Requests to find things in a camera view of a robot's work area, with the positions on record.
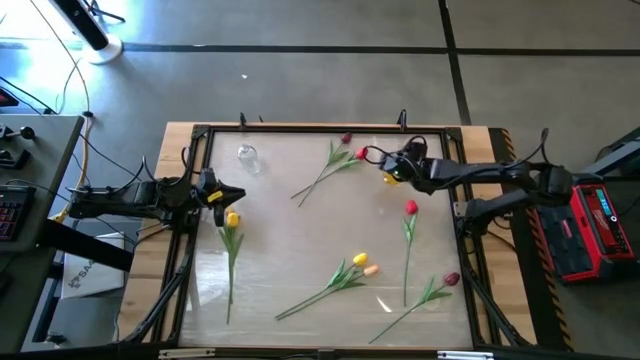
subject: transparent tabletop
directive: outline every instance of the transparent tabletop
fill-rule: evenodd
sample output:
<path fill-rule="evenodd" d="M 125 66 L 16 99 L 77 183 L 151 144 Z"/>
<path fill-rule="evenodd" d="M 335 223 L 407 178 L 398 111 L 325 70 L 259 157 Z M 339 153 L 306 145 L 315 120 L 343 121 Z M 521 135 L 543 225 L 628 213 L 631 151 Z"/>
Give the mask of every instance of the transparent tabletop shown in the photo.
<path fill-rule="evenodd" d="M 341 150 L 354 152 L 376 145 L 392 151 L 409 137 L 356 134 Z M 439 137 L 425 138 L 428 156 L 441 158 Z M 432 277 L 438 286 L 443 276 L 460 271 L 451 202 L 446 191 L 428 196 L 408 184 L 385 184 L 380 170 L 362 162 L 318 183 L 298 207 L 304 194 L 290 197 L 318 177 L 327 162 L 330 141 L 337 148 L 340 135 L 215 134 L 211 167 L 225 184 L 246 189 L 247 196 L 232 206 L 240 215 L 236 234 L 244 238 L 235 262 L 227 324 L 229 252 L 211 214 L 202 214 L 180 346 L 472 347 L 461 284 L 447 289 L 451 296 L 418 307 L 369 344 L 418 300 Z M 257 174 L 249 173 L 239 161 L 242 144 L 257 150 Z M 370 159 L 377 157 L 369 154 Z M 408 200 L 415 200 L 419 211 L 405 307 L 403 217 L 409 219 Z M 377 276 L 358 280 L 364 286 L 332 293 L 282 320 L 275 318 L 322 291 L 343 259 L 348 267 L 363 252 L 369 265 L 380 267 Z"/>

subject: concrete floor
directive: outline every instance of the concrete floor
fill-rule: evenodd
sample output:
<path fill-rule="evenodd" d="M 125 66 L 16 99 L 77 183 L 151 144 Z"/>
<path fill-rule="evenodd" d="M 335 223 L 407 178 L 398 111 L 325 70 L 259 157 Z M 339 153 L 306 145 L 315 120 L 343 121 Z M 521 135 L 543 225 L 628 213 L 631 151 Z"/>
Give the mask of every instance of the concrete floor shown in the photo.
<path fill-rule="evenodd" d="M 75 39 L 47 1 L 36 3 L 64 39 Z M 103 26 L 138 44 L 445 46 L 437 0 L 100 3 L 127 18 L 124 24 L 106 19 Z M 461 47 L 640 48 L 640 5 L 628 0 L 450 0 L 448 7 Z M 0 74 L 54 104 L 70 60 L 59 44 L 33 40 L 52 36 L 28 2 L 0 1 L 0 19 L 3 9 Z M 9 41 L 29 49 L 9 49 Z M 81 61 L 79 67 L 97 119 L 91 141 L 130 169 L 142 155 L 155 164 L 168 121 L 230 121 L 240 111 L 250 121 L 260 115 L 267 122 L 392 123 L 406 108 L 412 124 L 460 124 L 446 55 L 125 52 L 106 66 Z M 533 149 L 548 126 L 549 157 L 571 170 L 639 123 L 637 57 L 460 56 L 460 68 L 474 125 L 509 129 L 520 154 Z M 85 106 L 76 75 L 64 113 Z M 63 186 L 73 186 L 77 176 L 72 164 Z M 95 155 L 89 177 L 94 185 L 128 180 Z M 62 206 L 56 203 L 54 211 Z M 636 309 L 638 293 L 630 287 L 638 289 L 561 290 L 576 350 L 637 356 L 640 316 L 615 310 L 602 295 Z M 113 297 L 63 301 L 53 330 L 63 331 L 72 346 L 108 341 L 117 303 Z M 77 307 L 95 317 L 78 323 L 68 316 Z"/>

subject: black bracket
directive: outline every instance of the black bracket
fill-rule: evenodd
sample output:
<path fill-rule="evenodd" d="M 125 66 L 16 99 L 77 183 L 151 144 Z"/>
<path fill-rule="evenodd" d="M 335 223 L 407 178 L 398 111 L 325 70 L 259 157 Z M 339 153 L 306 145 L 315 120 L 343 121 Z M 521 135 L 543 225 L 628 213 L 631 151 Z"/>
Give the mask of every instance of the black bracket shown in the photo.
<path fill-rule="evenodd" d="M 197 140 L 203 137 L 207 132 L 209 132 L 209 125 L 193 125 L 191 140 Z"/>
<path fill-rule="evenodd" d="M 459 127 L 445 128 L 444 132 L 449 136 L 450 139 L 462 143 L 462 129 L 460 129 Z"/>
<path fill-rule="evenodd" d="M 240 130 L 244 130 L 247 128 L 247 118 L 244 116 L 244 113 L 240 113 Z"/>
<path fill-rule="evenodd" d="M 396 121 L 396 124 L 400 125 L 400 131 L 404 132 L 405 130 L 407 130 L 407 110 L 406 109 L 402 109 L 402 111 L 400 111 L 400 115 L 398 116 L 398 121 Z"/>

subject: white lamp base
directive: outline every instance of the white lamp base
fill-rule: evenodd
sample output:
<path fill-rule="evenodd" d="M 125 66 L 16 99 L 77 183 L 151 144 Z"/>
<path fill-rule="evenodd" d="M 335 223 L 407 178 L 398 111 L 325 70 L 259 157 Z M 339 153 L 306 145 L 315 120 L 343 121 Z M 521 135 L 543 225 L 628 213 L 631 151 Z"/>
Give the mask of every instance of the white lamp base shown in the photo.
<path fill-rule="evenodd" d="M 85 45 L 83 58 L 93 65 L 102 65 L 120 56 L 122 54 L 122 41 L 111 34 L 107 34 L 107 39 L 109 44 L 102 50 L 96 51 Z"/>

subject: black table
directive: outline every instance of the black table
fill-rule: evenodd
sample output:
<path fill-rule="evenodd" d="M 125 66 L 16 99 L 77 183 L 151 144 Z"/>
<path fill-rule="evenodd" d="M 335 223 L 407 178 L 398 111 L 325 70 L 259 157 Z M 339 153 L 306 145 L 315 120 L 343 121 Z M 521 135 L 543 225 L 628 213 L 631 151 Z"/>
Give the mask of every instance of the black table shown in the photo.
<path fill-rule="evenodd" d="M 13 131 L 30 126 L 36 133 L 34 141 L 14 138 L 10 144 L 0 143 L 3 148 L 17 150 L 24 147 L 31 152 L 31 158 L 23 169 L 0 169 L 0 183 L 21 179 L 57 192 L 79 138 L 83 118 L 0 115 L 0 123 Z M 54 197 L 53 193 L 43 189 L 36 191 L 29 217 L 20 232 L 20 237 L 27 239 L 19 241 L 36 242 L 45 226 Z M 51 247 L 38 247 L 19 254 L 0 253 L 0 268 L 15 256 L 5 270 L 13 277 L 13 282 L 0 298 L 0 353 L 20 351 L 55 254 L 56 249 Z"/>

